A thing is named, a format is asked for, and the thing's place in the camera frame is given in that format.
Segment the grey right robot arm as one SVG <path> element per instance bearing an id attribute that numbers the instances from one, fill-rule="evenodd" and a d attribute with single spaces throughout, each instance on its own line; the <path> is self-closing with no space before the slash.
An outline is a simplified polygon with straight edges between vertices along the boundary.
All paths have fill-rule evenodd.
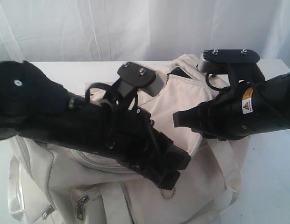
<path id="1" fill-rule="evenodd" d="M 259 84 L 242 81 L 213 100 L 174 113 L 173 123 L 220 140 L 290 129 L 290 72 Z"/>

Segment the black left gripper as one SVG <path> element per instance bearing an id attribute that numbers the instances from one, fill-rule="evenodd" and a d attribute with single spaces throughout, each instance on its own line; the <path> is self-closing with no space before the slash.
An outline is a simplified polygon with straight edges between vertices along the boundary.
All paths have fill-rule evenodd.
<path id="1" fill-rule="evenodd" d="M 63 146 L 115 159 L 159 189 L 173 189 L 191 156 L 152 127 L 138 105 L 139 89 L 124 81 L 91 86 L 105 90 L 96 104 L 63 90 Z"/>

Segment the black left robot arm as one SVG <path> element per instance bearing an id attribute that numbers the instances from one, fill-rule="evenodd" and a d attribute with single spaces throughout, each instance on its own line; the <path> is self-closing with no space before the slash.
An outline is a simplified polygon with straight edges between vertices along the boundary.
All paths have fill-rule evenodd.
<path id="1" fill-rule="evenodd" d="M 24 61 L 0 62 L 0 140 L 21 137 L 115 159 L 171 190 L 191 156 L 154 128 L 138 105 L 139 90 L 156 96 L 162 79 L 127 62 L 112 85 L 93 83 L 79 96 Z"/>

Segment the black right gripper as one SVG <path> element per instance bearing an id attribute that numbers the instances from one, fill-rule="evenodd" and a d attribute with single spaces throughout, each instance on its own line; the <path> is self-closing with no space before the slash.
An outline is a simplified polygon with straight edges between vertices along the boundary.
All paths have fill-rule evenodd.
<path id="1" fill-rule="evenodd" d="M 219 141 L 275 131 L 275 88 L 272 81 L 258 85 L 242 81 L 214 100 L 173 113 L 173 125 L 191 128 L 204 139 Z"/>

